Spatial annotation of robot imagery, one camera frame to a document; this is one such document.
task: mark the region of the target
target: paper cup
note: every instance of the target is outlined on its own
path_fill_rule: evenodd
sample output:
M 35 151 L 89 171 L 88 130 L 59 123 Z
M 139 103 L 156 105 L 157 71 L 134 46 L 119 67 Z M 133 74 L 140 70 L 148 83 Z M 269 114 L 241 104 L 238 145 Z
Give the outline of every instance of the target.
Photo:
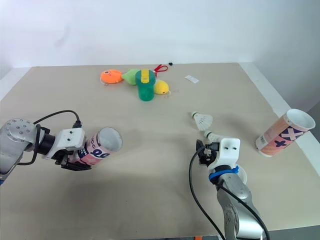
M 262 155 L 272 157 L 315 126 L 316 122 L 309 114 L 290 109 L 255 141 L 256 149 Z
M 84 148 L 75 152 L 69 160 L 71 163 L 95 165 L 122 147 L 123 141 L 117 130 L 104 127 L 89 138 Z

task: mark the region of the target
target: white paper scrap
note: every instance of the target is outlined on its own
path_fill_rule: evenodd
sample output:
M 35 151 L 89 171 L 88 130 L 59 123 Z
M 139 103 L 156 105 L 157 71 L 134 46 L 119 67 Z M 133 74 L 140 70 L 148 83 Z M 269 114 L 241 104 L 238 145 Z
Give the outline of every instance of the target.
M 197 82 L 199 82 L 198 79 L 196 79 L 195 77 L 190 76 L 190 75 L 185 76 L 184 78 L 185 78 L 185 79 L 188 79 L 190 82 L 192 82 L 192 83 L 194 83 L 194 84 L 196 84 Z

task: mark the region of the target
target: badminton shuttlecock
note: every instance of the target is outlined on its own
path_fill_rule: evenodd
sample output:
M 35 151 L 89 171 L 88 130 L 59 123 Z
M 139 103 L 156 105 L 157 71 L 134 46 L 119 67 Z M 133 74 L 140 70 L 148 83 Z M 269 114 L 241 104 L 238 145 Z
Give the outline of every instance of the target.
M 192 113 L 192 118 L 195 120 L 196 126 L 200 131 L 205 131 L 210 128 L 214 120 L 211 115 L 201 114 L 196 111 Z

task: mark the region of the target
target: table surface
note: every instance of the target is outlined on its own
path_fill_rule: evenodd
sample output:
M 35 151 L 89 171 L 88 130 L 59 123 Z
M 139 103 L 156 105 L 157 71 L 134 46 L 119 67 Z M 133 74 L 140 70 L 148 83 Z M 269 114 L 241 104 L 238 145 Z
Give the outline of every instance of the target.
M 214 235 L 189 189 L 188 167 L 196 139 L 190 117 L 214 117 L 211 130 L 241 139 L 238 163 L 248 175 L 253 204 L 269 230 L 320 224 L 320 179 L 296 143 L 272 158 L 254 147 L 277 116 L 237 63 L 175 64 L 159 79 L 171 95 L 150 102 L 136 86 L 103 86 L 105 69 L 126 72 L 154 65 L 33 67 L 0 102 L 0 124 L 22 117 L 35 121 L 59 110 L 75 110 L 86 135 L 116 128 L 122 149 L 89 171 L 73 172 L 40 156 L 17 166 L 1 186 L 1 239 L 145 239 Z M 197 84 L 184 79 L 191 75 Z M 53 133 L 70 128 L 72 114 L 42 123 Z M 23 161 L 32 157 L 23 155 Z M 206 167 L 194 165 L 194 190 L 224 229 L 216 189 Z

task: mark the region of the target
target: orange plush toy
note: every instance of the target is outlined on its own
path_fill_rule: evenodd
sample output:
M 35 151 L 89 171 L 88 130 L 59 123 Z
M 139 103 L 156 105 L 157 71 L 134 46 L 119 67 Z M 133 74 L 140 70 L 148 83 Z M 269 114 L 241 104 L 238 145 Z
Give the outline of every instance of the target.
M 116 84 L 122 80 L 122 72 L 116 69 L 105 70 L 100 75 L 100 82 L 105 85 Z

